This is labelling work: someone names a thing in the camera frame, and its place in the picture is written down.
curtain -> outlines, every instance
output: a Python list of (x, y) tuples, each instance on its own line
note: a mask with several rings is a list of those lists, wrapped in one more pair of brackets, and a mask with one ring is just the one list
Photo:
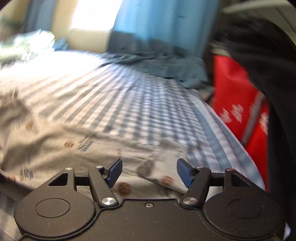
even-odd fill
[(24, 32), (28, 33), (39, 29), (50, 31), (56, 4), (57, 0), (30, 0)]
[(203, 56), (220, 0), (123, 0), (108, 51)]

bright window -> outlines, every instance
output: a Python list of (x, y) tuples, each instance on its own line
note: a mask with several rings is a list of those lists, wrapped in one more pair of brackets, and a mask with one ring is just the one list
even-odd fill
[(122, 0), (79, 0), (71, 28), (106, 31), (113, 28)]

red fabric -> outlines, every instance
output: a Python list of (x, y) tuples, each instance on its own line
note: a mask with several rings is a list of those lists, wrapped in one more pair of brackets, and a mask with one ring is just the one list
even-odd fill
[[(258, 90), (249, 81), (247, 72), (232, 58), (216, 55), (214, 63), (214, 110), (241, 141)], [(267, 104), (262, 111), (268, 114)], [(259, 121), (246, 150), (267, 187), (267, 138)]]

black garment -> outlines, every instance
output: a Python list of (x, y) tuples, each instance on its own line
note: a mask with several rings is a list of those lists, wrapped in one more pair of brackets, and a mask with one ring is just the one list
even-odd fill
[(278, 26), (258, 19), (230, 24), (222, 41), (270, 101), (269, 190), (285, 208), (289, 240), (296, 240), (296, 46)]

mattress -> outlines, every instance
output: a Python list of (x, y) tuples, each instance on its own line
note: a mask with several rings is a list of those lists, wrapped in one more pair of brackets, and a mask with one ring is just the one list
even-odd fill
[[(51, 122), (144, 145), (169, 139), (186, 148), (192, 166), (213, 172), (232, 167), (264, 188), (255, 163), (197, 91), (105, 61), (92, 53), (54, 52), (1, 70), (0, 89), (17, 89), (27, 106)], [(20, 237), (15, 205), (0, 194), (0, 240)]]

